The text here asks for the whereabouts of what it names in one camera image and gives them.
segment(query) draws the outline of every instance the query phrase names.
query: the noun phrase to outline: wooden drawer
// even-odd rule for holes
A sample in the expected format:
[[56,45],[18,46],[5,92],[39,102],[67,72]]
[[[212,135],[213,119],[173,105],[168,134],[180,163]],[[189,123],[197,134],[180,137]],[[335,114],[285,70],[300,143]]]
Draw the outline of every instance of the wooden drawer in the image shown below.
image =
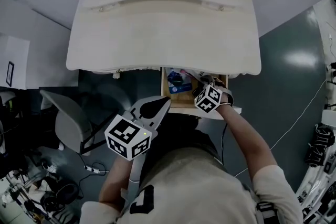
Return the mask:
[[[225,86],[228,88],[227,75],[217,75],[217,74],[212,74],[212,75],[222,80]],[[197,88],[196,79],[192,79],[192,85],[193,85],[193,90],[195,90]],[[161,69],[161,95],[168,96],[172,100],[169,113],[188,114],[188,115],[199,116],[202,118],[222,120],[223,119],[222,116],[217,111],[205,113],[204,111],[195,107],[195,104],[194,104],[195,98],[192,94],[193,90],[187,91],[187,92],[176,93],[176,94],[170,94],[165,68]],[[241,113],[241,108],[235,108],[235,110],[239,114]]]

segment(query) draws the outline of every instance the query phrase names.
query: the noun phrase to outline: white vanity table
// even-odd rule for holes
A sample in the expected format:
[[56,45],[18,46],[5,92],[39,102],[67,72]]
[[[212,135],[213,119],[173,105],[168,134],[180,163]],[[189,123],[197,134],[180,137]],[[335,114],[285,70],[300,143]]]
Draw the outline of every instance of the white vanity table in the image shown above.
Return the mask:
[[119,73],[158,67],[259,74],[252,0],[80,0],[69,70]]

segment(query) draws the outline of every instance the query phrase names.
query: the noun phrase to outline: framed picture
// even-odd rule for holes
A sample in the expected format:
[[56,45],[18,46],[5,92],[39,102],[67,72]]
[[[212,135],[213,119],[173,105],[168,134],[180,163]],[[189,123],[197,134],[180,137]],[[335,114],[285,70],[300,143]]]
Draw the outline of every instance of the framed picture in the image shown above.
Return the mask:
[[9,62],[8,69],[7,69],[6,82],[10,87],[12,86],[13,71],[14,71],[14,64],[12,62]]

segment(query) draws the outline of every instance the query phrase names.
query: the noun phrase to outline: person's arm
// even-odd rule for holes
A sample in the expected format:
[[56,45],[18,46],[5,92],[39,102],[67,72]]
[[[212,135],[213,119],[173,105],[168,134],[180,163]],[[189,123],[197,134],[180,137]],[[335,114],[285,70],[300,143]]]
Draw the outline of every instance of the person's arm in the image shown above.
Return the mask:
[[[222,102],[227,102],[225,94],[222,95]],[[217,111],[230,127],[234,138],[243,152],[251,179],[263,167],[277,165],[265,140],[230,105],[220,105]]]
[[100,190],[100,203],[111,206],[121,212],[125,201],[120,195],[120,190],[128,188],[132,164],[133,161],[130,162],[120,156],[117,157]]

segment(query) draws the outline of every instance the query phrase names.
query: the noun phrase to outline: white t-shirt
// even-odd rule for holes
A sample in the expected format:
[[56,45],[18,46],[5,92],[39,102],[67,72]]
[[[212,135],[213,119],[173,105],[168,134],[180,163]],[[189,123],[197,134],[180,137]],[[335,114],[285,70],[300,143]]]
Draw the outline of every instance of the white t-shirt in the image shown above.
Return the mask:
[[[300,204],[280,167],[264,167],[253,178],[261,201],[274,204],[287,224],[303,223]],[[256,203],[239,180],[209,153],[182,148],[165,155],[122,215],[99,202],[86,202],[80,224],[257,223]]]

